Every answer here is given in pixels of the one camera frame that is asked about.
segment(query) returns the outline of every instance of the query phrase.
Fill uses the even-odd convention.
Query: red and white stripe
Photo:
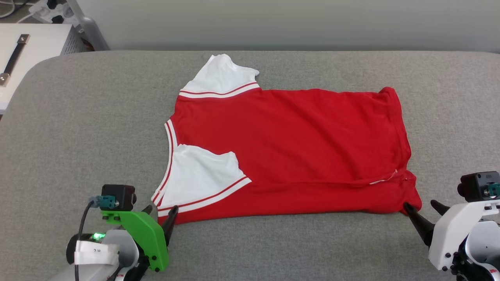
[[[243,86],[239,86],[231,91],[225,92],[225,93],[219,93],[219,92],[214,92],[214,91],[203,91],[203,92],[192,92],[188,91],[187,89],[183,88],[180,90],[179,95],[187,98],[192,98],[192,99],[201,99],[201,98],[218,98],[218,99],[223,99],[223,98],[229,98],[229,97],[234,97],[238,94],[241,94],[243,92],[252,90],[252,89],[257,89],[260,88],[259,84],[257,82],[251,82],[248,84],[245,84]]]
[[[174,148],[178,146],[174,124],[170,119],[165,123],[165,129],[168,138],[168,165],[161,184],[158,186],[153,197],[151,198],[151,201],[153,201],[156,206],[161,204],[163,195],[165,194],[165,186],[167,185],[170,172],[172,171],[172,156],[174,155]]]
[[[169,182],[169,177],[170,177],[170,174],[172,172],[172,162],[173,162],[174,149],[178,146],[176,131],[174,129],[174,124],[172,123],[172,121],[170,119],[165,123],[165,129],[166,129],[166,134],[167,134],[167,138],[168,138],[168,147],[169,147],[169,149],[168,149],[168,165],[167,165],[167,170],[165,172],[165,176],[163,177],[163,180],[161,181],[161,184],[158,186],[153,197],[151,198],[151,201],[153,201],[153,203],[156,206],[161,205],[163,196],[165,195],[165,192],[167,190],[166,186],[167,186],[167,183]],[[208,206],[210,204],[213,204],[217,201],[220,201],[251,182],[252,181],[246,175],[243,175],[243,177],[236,180],[233,184],[231,184],[230,186],[226,187],[225,189],[221,190],[220,192],[218,192],[214,195],[211,195],[211,196],[208,196],[206,198],[196,200],[196,201],[193,201],[190,203],[185,203],[185,204],[179,205],[179,213],[187,212],[187,211],[191,211],[191,210],[196,210],[196,209]],[[172,209],[172,207],[173,206],[158,208],[158,216],[159,217],[167,216],[170,209]]]
[[[225,188],[224,190],[220,191],[217,194],[214,194],[212,196],[209,196],[209,197],[206,197],[206,198],[203,198],[203,199],[191,202],[191,203],[178,205],[179,213],[203,208],[203,207],[208,206],[210,204],[213,204],[217,201],[220,201],[220,200],[228,197],[229,195],[233,194],[234,192],[236,192],[240,188],[248,185],[251,182],[252,181],[247,176],[243,176],[242,178],[237,180],[235,183],[231,184],[230,186],[228,186],[227,188]],[[158,217],[168,216],[170,209],[172,209],[173,207],[174,206],[159,208],[158,209]]]

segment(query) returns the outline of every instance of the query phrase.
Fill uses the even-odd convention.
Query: robotic arm
[[[496,171],[472,173],[460,181],[458,193],[467,203],[448,207],[432,200],[430,204],[442,215],[436,224],[408,203],[404,209],[438,270],[450,270],[458,281],[500,281],[500,228],[483,218],[499,213],[500,175]]]
[[[70,266],[49,281],[77,278],[79,281],[140,281],[148,268],[164,271],[169,264],[167,246],[179,208],[174,206],[160,226],[150,216],[152,205],[132,212],[136,199],[133,186],[104,185],[101,196],[91,198],[89,206],[100,208],[102,219],[119,227],[106,233],[81,233],[80,239],[75,234],[66,248]]]

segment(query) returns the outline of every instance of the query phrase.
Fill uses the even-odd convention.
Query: black camera
[[[457,187],[458,194],[467,202],[499,199],[500,174],[497,171],[483,171],[463,175]]]
[[[102,186],[101,196],[113,196],[115,201],[113,207],[103,207],[103,211],[132,211],[137,201],[136,188],[131,185],[105,184]]]

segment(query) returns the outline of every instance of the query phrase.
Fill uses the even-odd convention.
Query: blue connector
[[[94,196],[88,199],[89,202],[92,202],[92,208],[108,208],[113,209],[117,207],[120,203],[114,196]]]
[[[493,196],[498,196],[500,193],[500,184],[499,183],[490,183],[488,184],[488,189],[486,189],[488,192],[488,196],[493,197]]]

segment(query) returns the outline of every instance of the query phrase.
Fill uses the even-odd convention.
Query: red t-shirt
[[[165,124],[159,222],[420,209],[401,105],[380,92],[263,90],[258,71],[212,56]]]

